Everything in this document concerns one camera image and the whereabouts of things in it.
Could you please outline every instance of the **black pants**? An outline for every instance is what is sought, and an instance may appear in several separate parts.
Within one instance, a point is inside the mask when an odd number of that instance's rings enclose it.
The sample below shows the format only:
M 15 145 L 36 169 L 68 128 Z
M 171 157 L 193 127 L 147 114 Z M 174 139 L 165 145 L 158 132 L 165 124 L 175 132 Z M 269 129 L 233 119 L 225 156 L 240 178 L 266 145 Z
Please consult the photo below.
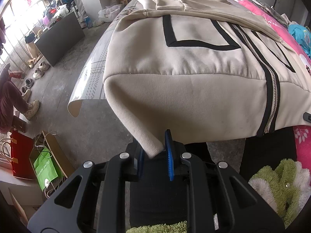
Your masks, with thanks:
M 186 150 L 205 162 L 212 162 L 206 143 L 187 144 Z M 284 158 L 297 161 L 293 128 L 277 130 L 263 137 L 246 139 L 240 175 L 247 181 L 264 166 L 275 169 Z M 186 184 L 178 177 L 170 182 L 165 152 L 145 160 L 142 178 L 131 182 L 131 227 L 174 224 L 187 220 Z

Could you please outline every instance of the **zipper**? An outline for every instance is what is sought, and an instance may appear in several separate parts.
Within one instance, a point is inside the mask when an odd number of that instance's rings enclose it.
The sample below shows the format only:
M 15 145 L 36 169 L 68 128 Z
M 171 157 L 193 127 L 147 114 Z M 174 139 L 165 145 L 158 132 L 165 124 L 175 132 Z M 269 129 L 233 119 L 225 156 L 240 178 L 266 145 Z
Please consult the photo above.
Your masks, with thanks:
M 250 42 L 248 41 L 246 35 L 236 26 L 233 25 L 233 27 L 239 31 L 239 33 L 241 34 L 241 36 L 243 37 L 247 47 L 249 48 L 249 50 L 252 52 L 252 54 L 256 57 L 256 59 L 258 60 L 258 62 L 260 62 L 262 65 L 264 65 L 270 75 L 271 75 L 271 79 L 272 79 L 272 86 L 273 86 L 273 97 L 272 97 L 272 107 L 271 107 L 271 111 L 270 111 L 270 115 L 268 118 L 268 121 L 266 123 L 265 129 L 264 129 L 264 133 L 268 133 L 269 132 L 269 126 L 272 122 L 272 119 L 276 113 L 276 109 L 277 109 L 277 96 L 278 96 L 278 91 L 277 91 L 277 81 L 276 81 L 276 75 L 275 73 L 272 71 L 272 69 L 265 63 L 262 61 L 262 59 L 259 57 L 259 55 L 257 54 L 257 52 L 254 50 L 254 48 L 252 47 L 252 45 L 250 44 Z

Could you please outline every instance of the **black trim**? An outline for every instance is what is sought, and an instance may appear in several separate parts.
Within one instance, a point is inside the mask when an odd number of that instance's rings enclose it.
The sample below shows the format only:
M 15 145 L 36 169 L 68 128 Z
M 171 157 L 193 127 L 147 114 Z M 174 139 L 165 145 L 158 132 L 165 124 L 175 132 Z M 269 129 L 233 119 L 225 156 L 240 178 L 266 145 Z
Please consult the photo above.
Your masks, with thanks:
M 206 43 L 200 40 L 180 40 L 177 41 L 172 21 L 171 21 L 171 15 L 164 15 L 163 18 L 163 31 L 164 31 L 164 37 L 166 41 L 166 45 L 168 47 L 205 47 L 212 50 L 217 51 L 228 51 L 228 50 L 236 50 L 240 49 L 241 47 L 237 42 L 235 42 L 228 33 L 225 32 L 225 30 L 218 24 L 216 20 L 211 20 L 213 25 L 215 26 L 216 30 L 222 35 L 222 37 L 226 40 L 228 45 L 225 46 L 217 46 L 210 43 Z
M 262 39 L 259 37 L 259 35 L 257 34 L 256 31 L 251 31 L 252 34 L 254 34 L 261 42 L 263 42 L 263 44 L 268 48 L 268 46 L 264 43 L 264 41 L 262 41 Z M 291 63 L 289 62 L 289 60 L 287 59 L 285 53 L 282 51 L 282 49 L 278 46 L 278 44 L 275 42 L 276 46 L 279 48 L 279 50 L 281 51 L 281 53 L 283 54 L 284 58 L 286 59 L 288 65 L 286 65 L 274 52 L 272 52 L 269 48 L 268 50 L 281 62 L 284 64 L 284 66 L 289 69 L 290 71 L 292 71 L 293 73 L 296 73 L 293 66 L 291 65 Z
M 275 109 L 275 113 L 274 116 L 272 118 L 271 124 L 270 124 L 270 129 L 269 129 L 269 133 L 274 132 L 275 130 L 275 123 L 276 123 L 276 117 L 277 114 L 279 112 L 279 106 L 280 106 L 280 81 L 279 81 L 279 77 L 276 73 L 276 71 L 274 70 L 274 68 L 268 63 L 268 61 L 265 59 L 265 57 L 262 55 L 262 53 L 259 51 L 259 49 L 257 48 L 257 46 L 254 44 L 254 42 L 250 39 L 250 37 L 246 34 L 246 32 L 239 26 L 236 25 L 239 30 L 241 32 L 243 32 L 243 34 L 245 34 L 247 40 L 249 41 L 249 43 L 252 45 L 252 47 L 254 48 L 254 50 L 256 51 L 256 53 L 258 54 L 258 56 L 260 57 L 260 59 L 272 70 L 272 72 L 274 73 L 275 79 L 276 79 L 276 90 L 277 90 L 277 103 L 276 103 L 276 109 Z
M 228 23 L 229 26 L 231 27 L 231 29 L 234 31 L 234 33 L 237 35 L 237 37 L 241 40 L 241 42 L 247 46 L 243 36 L 241 35 L 241 33 L 233 26 L 232 23 Z M 256 53 L 258 54 L 258 56 L 260 58 L 262 58 L 262 61 L 264 62 L 265 58 L 262 56 L 262 54 L 260 53 L 260 51 L 258 50 L 258 48 L 254 45 L 254 43 L 250 40 L 250 38 L 248 37 L 248 35 L 242 30 L 241 27 L 239 27 L 238 25 L 236 25 L 239 30 L 241 30 L 241 32 L 243 32 L 247 38 L 247 40 L 250 42 L 250 44 L 252 45 L 252 47 L 254 48 L 254 50 L 256 51 Z M 265 127 L 268 123 L 268 119 L 269 119 L 269 116 L 270 116 L 270 113 L 271 113 L 271 109 L 272 109 L 272 102 L 273 102 L 273 82 L 272 82 L 272 77 L 271 77 L 271 74 L 268 70 L 268 68 L 262 64 L 259 60 L 258 60 L 258 63 L 260 64 L 260 66 L 262 67 L 264 73 L 265 73 L 265 77 L 266 77 L 266 88 L 267 88 L 267 101 L 266 101 L 266 108 L 265 108 L 265 112 L 263 114 L 263 118 L 262 118 L 262 121 L 261 121 L 261 124 L 259 126 L 259 129 L 257 131 L 257 134 L 256 136 L 263 136 L 264 135 L 264 132 L 265 132 Z

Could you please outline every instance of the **beige shoe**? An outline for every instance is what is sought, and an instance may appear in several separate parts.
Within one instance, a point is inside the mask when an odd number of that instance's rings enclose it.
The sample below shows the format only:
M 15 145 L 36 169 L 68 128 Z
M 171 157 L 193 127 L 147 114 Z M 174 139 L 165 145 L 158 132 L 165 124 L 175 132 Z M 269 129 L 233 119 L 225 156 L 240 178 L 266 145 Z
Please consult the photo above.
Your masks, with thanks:
M 40 107 L 40 101 L 35 100 L 32 103 L 27 103 L 28 104 L 28 110 L 24 114 L 27 120 L 30 120 L 38 111 Z
M 30 89 L 27 89 L 25 94 L 23 94 L 21 97 L 25 100 L 25 101 L 28 101 L 29 97 L 31 95 L 31 90 Z

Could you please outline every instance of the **pink bedding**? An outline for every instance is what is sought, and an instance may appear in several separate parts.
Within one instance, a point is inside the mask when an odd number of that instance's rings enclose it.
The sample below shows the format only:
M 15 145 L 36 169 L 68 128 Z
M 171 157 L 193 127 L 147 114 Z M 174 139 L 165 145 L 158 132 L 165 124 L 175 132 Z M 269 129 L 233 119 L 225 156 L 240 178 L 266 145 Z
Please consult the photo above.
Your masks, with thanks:
M 248 0 L 234 0 L 243 5 L 256 15 L 260 15 L 268 22 L 268 24 L 279 34 L 279 36 L 289 44 L 299 55 L 301 60 L 310 73 L 311 59 L 302 50 L 300 45 L 296 42 L 292 35 L 290 35 L 286 28 L 284 28 L 273 17 L 262 11 Z M 302 163 L 303 168 L 311 169 L 311 127 L 306 125 L 294 126 L 294 135 L 296 142 L 297 160 Z

